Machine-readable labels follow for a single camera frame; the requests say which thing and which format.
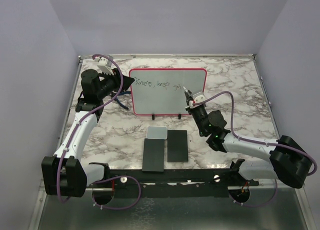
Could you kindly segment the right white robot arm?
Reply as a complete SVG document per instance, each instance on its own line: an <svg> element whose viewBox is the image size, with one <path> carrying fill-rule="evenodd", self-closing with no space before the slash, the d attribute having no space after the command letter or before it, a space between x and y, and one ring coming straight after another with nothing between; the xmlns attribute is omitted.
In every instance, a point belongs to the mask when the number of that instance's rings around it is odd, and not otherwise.
<svg viewBox="0 0 320 230"><path fill-rule="evenodd" d="M239 153L256 158L244 161L230 172L230 181L242 185L253 179L278 179L292 188L302 188L305 179L317 170L315 160L308 155L291 137L280 139L246 138L225 128L227 122L219 110L208 113L206 98L202 91L192 93L184 89L186 111L193 117L201 137L214 151Z"/></svg>

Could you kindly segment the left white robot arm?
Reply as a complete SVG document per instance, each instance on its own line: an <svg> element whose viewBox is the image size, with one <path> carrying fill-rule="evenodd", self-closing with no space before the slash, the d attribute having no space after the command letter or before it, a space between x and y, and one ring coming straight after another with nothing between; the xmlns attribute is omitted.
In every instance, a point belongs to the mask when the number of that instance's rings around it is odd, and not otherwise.
<svg viewBox="0 0 320 230"><path fill-rule="evenodd" d="M113 69L111 74L93 69L82 72L82 92L77 99L73 124L53 156L44 157L41 163L48 195L82 197L90 184L105 187L110 183L108 164L92 162L82 166L81 157L103 113L103 99L125 92L134 81L132 77L121 75L118 69Z"/></svg>

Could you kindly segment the pink framed whiteboard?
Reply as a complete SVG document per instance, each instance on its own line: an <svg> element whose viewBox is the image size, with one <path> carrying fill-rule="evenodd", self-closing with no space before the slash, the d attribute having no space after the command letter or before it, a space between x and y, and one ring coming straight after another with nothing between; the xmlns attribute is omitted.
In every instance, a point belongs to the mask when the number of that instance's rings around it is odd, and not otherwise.
<svg viewBox="0 0 320 230"><path fill-rule="evenodd" d="M136 115L186 115L184 88L203 91L207 70L204 68L133 68L130 87Z"/></svg>

